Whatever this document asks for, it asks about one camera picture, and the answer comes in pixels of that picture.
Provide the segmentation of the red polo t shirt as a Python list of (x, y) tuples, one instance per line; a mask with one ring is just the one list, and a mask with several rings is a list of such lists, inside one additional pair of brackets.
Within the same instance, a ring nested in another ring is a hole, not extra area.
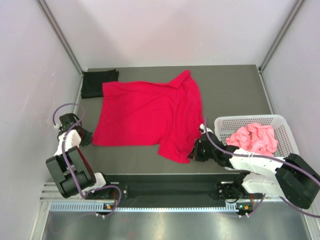
[(101, 147), (158, 146), (158, 154), (188, 164), (204, 123), (200, 89), (185, 70), (168, 83), (108, 82), (92, 143)]

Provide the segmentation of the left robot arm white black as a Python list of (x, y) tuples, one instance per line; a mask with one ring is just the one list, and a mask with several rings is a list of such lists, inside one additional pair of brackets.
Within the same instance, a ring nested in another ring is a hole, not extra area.
[(107, 176), (92, 170), (80, 147), (92, 142), (92, 132), (82, 127), (78, 116), (67, 113), (59, 117), (58, 147), (46, 160), (46, 167), (59, 193), (65, 199), (79, 195), (86, 199), (106, 199), (114, 191)]

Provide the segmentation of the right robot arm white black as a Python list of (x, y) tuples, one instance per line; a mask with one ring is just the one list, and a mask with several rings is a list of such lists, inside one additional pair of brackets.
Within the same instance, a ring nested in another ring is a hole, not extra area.
[(285, 198), (291, 205), (309, 209), (320, 191), (320, 176), (298, 154), (286, 157), (265, 156), (224, 145), (212, 130), (201, 124), (200, 138), (190, 157), (196, 162), (214, 160), (229, 171), (240, 171), (222, 196), (245, 198), (249, 194), (266, 194)]

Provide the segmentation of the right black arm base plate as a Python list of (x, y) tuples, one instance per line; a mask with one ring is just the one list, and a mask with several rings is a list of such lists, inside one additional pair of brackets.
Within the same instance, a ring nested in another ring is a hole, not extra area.
[(231, 183), (218, 183), (217, 191), (219, 197), (229, 203), (235, 203), (238, 200), (249, 199), (251, 194), (247, 190), (245, 190), (242, 185), (244, 183), (245, 177), (247, 177), (248, 175), (249, 174), (246, 172), (240, 173)]

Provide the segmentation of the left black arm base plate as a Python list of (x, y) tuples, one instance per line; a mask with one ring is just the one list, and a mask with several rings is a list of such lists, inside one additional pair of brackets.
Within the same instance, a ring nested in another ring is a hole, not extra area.
[(96, 183), (82, 189), (82, 194), (86, 200), (118, 200), (124, 196), (124, 189), (119, 182), (106, 182), (106, 184)]

